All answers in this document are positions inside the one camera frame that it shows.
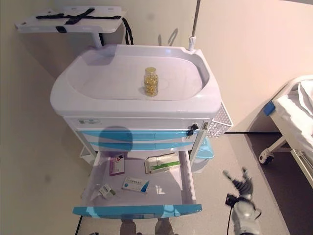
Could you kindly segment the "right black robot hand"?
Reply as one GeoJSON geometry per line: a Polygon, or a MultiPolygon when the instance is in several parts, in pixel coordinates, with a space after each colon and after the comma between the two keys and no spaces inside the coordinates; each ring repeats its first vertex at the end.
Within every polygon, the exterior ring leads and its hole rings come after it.
{"type": "Polygon", "coordinates": [[[242,180],[239,181],[230,176],[227,170],[223,170],[223,175],[234,185],[239,192],[239,196],[245,199],[251,199],[253,194],[252,178],[249,177],[248,171],[245,167],[242,167],[242,180]]]}

